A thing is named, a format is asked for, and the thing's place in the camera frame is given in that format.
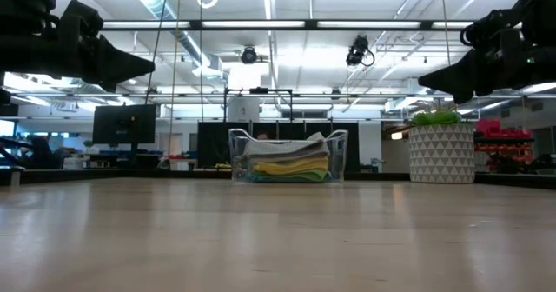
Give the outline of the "small dark monitor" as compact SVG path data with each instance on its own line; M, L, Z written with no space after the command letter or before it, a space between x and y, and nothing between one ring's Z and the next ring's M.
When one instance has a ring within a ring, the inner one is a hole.
M201 168L229 163L228 126L226 123L198 123L197 162Z

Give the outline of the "large black monitor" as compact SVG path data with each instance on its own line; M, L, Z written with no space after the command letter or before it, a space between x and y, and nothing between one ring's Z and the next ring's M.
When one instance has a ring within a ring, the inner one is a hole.
M93 119L94 144L130 144L136 153L139 144L155 142L154 104L100 106Z

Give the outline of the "succulent in white patterned pot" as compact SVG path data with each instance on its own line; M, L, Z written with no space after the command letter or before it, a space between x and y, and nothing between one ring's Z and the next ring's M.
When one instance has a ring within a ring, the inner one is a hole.
M417 183L473 183L473 125L454 111L415 115L409 129L409 172Z

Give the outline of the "black overhead light beam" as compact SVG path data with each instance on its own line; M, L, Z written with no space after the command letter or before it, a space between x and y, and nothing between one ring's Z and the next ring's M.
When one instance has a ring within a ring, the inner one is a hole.
M102 31L220 31L220 30L371 30L371 31L459 31L473 21L434 20L109 20Z

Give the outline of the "green microfiber towel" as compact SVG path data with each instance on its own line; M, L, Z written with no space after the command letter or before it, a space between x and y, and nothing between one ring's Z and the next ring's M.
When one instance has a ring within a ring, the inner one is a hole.
M290 175L269 175L255 172L251 173L260 176L259 183L324 183L332 179L332 176L329 172L323 172L320 170L310 170Z

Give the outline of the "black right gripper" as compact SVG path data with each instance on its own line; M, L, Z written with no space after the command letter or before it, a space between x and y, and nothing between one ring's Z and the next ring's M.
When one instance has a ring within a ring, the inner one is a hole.
M418 84L445 92L457 104L495 90L522 88L556 82L556 46L502 50L480 58L469 50L457 63L418 78Z

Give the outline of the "black background gantry frame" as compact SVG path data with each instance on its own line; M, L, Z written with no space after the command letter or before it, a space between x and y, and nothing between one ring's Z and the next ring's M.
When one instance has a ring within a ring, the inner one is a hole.
M273 93L276 94L277 96L281 96L282 93L288 93L289 103L290 105L293 105L294 92L291 89L269 89L269 88L257 87L257 88L251 88L245 90L245 89L225 88L223 91L223 109L224 109L223 121L224 122L228 120L228 112L227 112L228 94L231 94L232 92L235 92L237 96L242 96L247 93L249 93L250 95L268 95L270 93Z

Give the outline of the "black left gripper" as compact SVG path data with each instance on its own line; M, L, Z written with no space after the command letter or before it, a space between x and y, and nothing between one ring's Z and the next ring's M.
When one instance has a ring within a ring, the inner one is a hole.
M57 17L55 8L56 0L0 0L0 71L78 77L115 92L156 69L98 36L103 20L95 9L71 0Z

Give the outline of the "grey microfiber towel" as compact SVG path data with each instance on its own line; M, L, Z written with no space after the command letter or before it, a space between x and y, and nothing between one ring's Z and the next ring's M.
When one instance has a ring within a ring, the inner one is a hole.
M329 157L326 138L317 132L306 140L262 141L249 138L233 162L263 160L286 162L305 157Z

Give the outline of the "shelf with red bins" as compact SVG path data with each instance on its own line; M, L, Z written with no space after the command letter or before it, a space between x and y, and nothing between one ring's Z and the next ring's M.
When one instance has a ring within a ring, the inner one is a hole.
M502 128L500 120L480 120L474 131L477 173L525 174L533 161L533 136L522 128Z

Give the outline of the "clear plastic bin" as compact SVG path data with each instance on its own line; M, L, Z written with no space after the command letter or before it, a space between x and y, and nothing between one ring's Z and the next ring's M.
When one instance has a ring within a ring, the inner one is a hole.
M254 172L252 167L259 162L271 162L263 160L247 160L244 162L233 162L232 159L241 154L243 146L249 138L256 139L250 136L247 131L243 129L231 129L228 132L229 137L229 154L230 165L232 172L232 179L237 182L246 182L244 176L248 172ZM332 179L325 183L337 183L344 180L344 173L346 170L347 162L347 148L348 148L348 132L344 129L336 130L329 136L324 136L328 145L330 155L328 159L328 170ZM286 140L262 140L262 141L286 141Z

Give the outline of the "yellow microfiber towel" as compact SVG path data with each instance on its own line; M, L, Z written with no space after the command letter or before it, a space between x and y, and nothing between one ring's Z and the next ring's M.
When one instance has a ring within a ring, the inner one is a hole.
M276 163L259 162L252 167L252 170L273 176L293 175L310 170L327 171L328 159L326 157L315 157Z

